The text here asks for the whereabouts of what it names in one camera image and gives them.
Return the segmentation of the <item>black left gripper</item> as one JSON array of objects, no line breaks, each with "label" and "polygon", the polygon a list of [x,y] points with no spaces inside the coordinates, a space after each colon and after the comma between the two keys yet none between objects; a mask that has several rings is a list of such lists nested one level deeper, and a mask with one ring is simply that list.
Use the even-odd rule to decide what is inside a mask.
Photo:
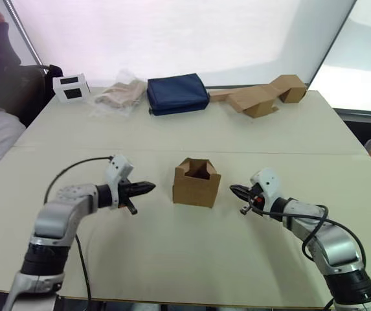
[{"label": "black left gripper", "polygon": [[145,195],[155,187],[156,185],[149,181],[131,183],[128,179],[122,180],[118,184],[118,208],[126,207],[132,215],[137,214],[138,211],[132,203],[131,198]]}]

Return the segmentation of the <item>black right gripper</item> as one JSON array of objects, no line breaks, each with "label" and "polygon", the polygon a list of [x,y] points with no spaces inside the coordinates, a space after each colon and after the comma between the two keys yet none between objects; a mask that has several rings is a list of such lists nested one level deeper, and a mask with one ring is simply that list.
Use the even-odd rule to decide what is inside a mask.
[{"label": "black right gripper", "polygon": [[231,185],[230,190],[239,199],[248,203],[247,206],[240,209],[240,213],[246,215],[249,211],[252,211],[258,215],[262,215],[265,199],[263,196],[263,189],[259,185],[253,185],[251,188],[243,185]]}]

